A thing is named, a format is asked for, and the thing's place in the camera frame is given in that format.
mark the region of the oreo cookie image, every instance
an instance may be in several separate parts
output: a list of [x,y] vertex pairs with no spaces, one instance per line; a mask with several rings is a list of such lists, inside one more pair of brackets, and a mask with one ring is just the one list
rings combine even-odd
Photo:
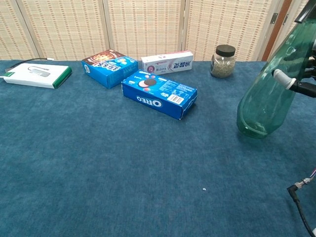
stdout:
[[147,86],[148,86],[148,85],[145,84],[145,81],[144,81],[144,80],[141,80],[141,81],[138,83],[138,85],[139,85],[140,87],[147,87]]
[[156,85],[157,81],[155,79],[147,79],[144,81],[144,84],[147,86]]
[[146,79],[146,80],[141,80],[138,85],[140,87],[148,87],[151,85],[156,85],[157,81],[155,79]]

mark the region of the barcode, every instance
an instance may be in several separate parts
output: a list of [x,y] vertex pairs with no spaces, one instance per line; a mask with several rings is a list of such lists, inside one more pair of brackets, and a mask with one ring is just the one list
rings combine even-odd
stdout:
[[180,105],[182,103],[182,101],[184,100],[184,98],[172,94],[168,97],[167,100],[172,101],[173,103]]

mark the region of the cable connector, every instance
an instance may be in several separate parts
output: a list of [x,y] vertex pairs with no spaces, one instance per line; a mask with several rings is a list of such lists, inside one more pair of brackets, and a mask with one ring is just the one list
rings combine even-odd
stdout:
[[299,201],[298,197],[296,195],[296,190],[298,190],[299,188],[296,185],[292,185],[290,187],[287,188],[288,193],[290,194],[291,198],[293,199],[294,202]]
[[313,180],[313,178],[305,178],[305,179],[302,179],[301,182],[296,182],[296,183],[295,183],[295,186],[296,186],[298,189],[300,189],[300,188],[302,188],[305,184],[309,184],[309,183]]

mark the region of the white box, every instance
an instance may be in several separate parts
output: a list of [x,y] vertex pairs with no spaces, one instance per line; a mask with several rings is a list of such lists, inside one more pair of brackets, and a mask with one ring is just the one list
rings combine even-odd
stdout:
[[22,63],[4,74],[3,79],[7,83],[57,88],[71,72],[68,66]]
[[142,57],[143,71],[156,75],[192,69],[193,54],[182,51]]

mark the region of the black jar lid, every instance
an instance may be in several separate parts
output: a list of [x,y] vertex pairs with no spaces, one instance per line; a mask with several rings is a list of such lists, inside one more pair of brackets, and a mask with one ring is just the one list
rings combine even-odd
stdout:
[[228,44],[221,44],[216,47],[216,54],[223,57],[232,57],[235,55],[235,47],[232,47]]

